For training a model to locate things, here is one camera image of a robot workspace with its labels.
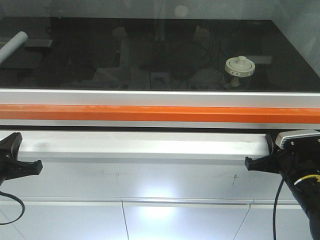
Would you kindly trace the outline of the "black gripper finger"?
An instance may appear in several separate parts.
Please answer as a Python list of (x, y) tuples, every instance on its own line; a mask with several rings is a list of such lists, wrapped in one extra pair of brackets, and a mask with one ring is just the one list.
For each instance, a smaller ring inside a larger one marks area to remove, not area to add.
[(275, 174), (283, 174), (284, 172), (279, 164), (279, 159), (275, 154), (257, 159), (246, 157), (244, 164), (248, 171), (260, 171)]
[(0, 184), (4, 181), (39, 175), (43, 169), (41, 160), (35, 162), (24, 161), (1, 161), (0, 162)]
[(22, 143), (22, 134), (14, 132), (0, 141), (0, 160), (17, 161), (20, 145)]
[(275, 133), (266, 133), (265, 134), (265, 140), (268, 146), (268, 152), (269, 155), (273, 154), (275, 150), (278, 149), (278, 146), (276, 145), (276, 134)]

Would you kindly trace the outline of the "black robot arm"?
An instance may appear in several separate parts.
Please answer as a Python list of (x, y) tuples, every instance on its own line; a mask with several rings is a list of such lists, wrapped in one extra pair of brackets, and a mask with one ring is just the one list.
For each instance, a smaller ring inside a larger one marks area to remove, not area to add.
[(320, 132), (314, 129), (280, 132), (265, 136), (269, 154), (245, 158), (249, 171), (280, 174), (309, 219), (314, 240), (320, 238)]

